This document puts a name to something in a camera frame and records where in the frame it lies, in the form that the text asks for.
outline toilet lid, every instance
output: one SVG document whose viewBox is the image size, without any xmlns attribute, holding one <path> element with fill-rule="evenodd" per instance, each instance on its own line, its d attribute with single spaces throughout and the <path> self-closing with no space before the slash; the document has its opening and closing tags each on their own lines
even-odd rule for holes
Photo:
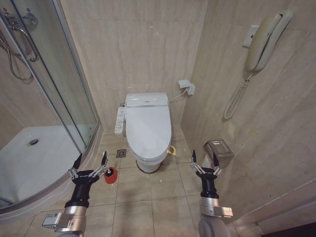
<svg viewBox="0 0 316 237">
<path fill-rule="evenodd" d="M 126 137 L 132 151 L 144 161 L 154 161 L 169 147 L 169 107 L 126 108 Z"/>
</svg>

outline white toilet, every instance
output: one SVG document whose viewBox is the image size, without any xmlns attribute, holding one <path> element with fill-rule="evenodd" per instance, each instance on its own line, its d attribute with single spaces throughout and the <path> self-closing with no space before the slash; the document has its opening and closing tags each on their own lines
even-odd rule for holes
<svg viewBox="0 0 316 237">
<path fill-rule="evenodd" d="M 126 96 L 126 137 L 137 165 L 145 173 L 157 171 L 167 156 L 171 122 L 166 93 Z"/>
</svg>

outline glass shower door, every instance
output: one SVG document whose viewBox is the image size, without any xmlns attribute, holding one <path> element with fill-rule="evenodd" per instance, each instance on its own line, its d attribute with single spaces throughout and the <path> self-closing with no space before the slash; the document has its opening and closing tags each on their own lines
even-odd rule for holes
<svg viewBox="0 0 316 237">
<path fill-rule="evenodd" d="M 96 117 L 53 0 L 12 0 L 72 120 L 88 145 Z"/>
</svg>

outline coiled phone cord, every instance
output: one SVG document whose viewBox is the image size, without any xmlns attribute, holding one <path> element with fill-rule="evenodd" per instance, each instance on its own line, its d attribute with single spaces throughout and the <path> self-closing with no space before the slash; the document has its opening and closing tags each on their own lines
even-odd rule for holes
<svg viewBox="0 0 316 237">
<path fill-rule="evenodd" d="M 242 79 L 238 85 L 236 90 L 233 92 L 232 96 L 230 97 L 228 104 L 224 110 L 223 118 L 225 120 L 229 120 L 232 118 L 233 114 L 235 113 L 238 105 L 240 104 L 240 101 L 249 85 L 250 78 L 252 77 L 252 74 L 250 74 L 247 79 Z"/>
</svg>

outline marble wall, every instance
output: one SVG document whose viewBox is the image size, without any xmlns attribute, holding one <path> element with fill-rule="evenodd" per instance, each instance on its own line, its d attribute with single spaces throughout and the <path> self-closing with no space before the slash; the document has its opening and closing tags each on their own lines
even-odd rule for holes
<svg viewBox="0 0 316 237">
<path fill-rule="evenodd" d="M 23 126 L 0 102 L 0 150 L 23 129 Z"/>
<path fill-rule="evenodd" d="M 97 112 L 113 129 L 130 92 L 181 93 L 190 79 L 207 0 L 61 0 Z M 170 103 L 179 125 L 185 96 Z"/>
<path fill-rule="evenodd" d="M 11 48 L 17 52 L 2 25 L 0 25 L 0 30 Z M 23 127 L 60 124 L 38 83 L 35 80 L 23 82 L 12 75 L 7 52 L 2 48 L 0 48 L 0 61 L 0 101 L 19 124 Z M 14 56 L 12 63 L 17 75 L 23 78 L 30 75 L 26 66 Z"/>
<path fill-rule="evenodd" d="M 233 118 L 222 120 L 243 74 L 250 25 L 278 10 L 294 16 Z M 223 138 L 236 157 L 217 179 L 234 219 L 316 177 L 316 1 L 209 0 L 181 127 L 190 149 Z"/>
</svg>

